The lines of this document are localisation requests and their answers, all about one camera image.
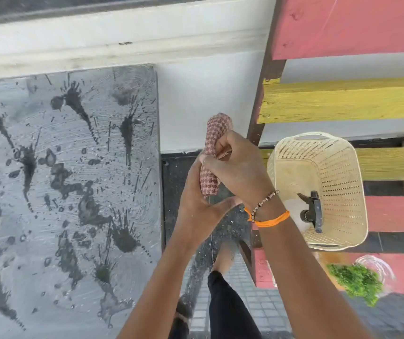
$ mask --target green plant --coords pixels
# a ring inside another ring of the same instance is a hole
[[[337,282],[345,288],[351,297],[363,297],[369,307],[374,307],[378,294],[383,291],[383,284],[378,280],[378,274],[362,264],[338,265],[328,264],[328,271]]]

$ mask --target black pants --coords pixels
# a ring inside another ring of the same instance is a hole
[[[242,299],[228,285],[221,273],[217,271],[210,273],[208,288],[211,294],[211,339],[262,338]],[[174,319],[169,339],[186,339],[188,333],[188,325],[181,319]]]

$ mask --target hand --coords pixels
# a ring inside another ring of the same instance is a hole
[[[241,199],[233,196],[217,204],[209,204],[201,193],[201,166],[197,158],[188,172],[171,237],[180,244],[188,244],[192,250],[210,236],[229,210],[241,203]]]
[[[249,210],[274,190],[260,150],[249,140],[231,130],[216,142],[215,150],[218,156],[229,150],[232,152],[222,160],[201,154],[200,162],[242,199]]]

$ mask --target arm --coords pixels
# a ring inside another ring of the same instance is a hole
[[[222,217],[241,203],[232,197],[208,204],[200,188],[201,166],[197,159],[188,172],[172,237],[117,339],[167,339],[191,256]]]
[[[230,131],[216,143],[216,152],[228,150],[231,154],[226,161],[206,155],[200,160],[252,210],[274,190],[273,183],[255,145]],[[284,205],[275,196],[258,210],[256,218],[266,221],[284,212]],[[259,231],[298,339],[372,338],[313,257],[291,218]]]

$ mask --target forearm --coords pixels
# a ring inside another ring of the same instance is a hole
[[[172,236],[117,339],[167,339],[193,248]]]
[[[280,200],[268,206],[274,218],[285,211]],[[267,260],[298,339],[372,338],[346,300],[335,289],[291,218],[260,228]]]

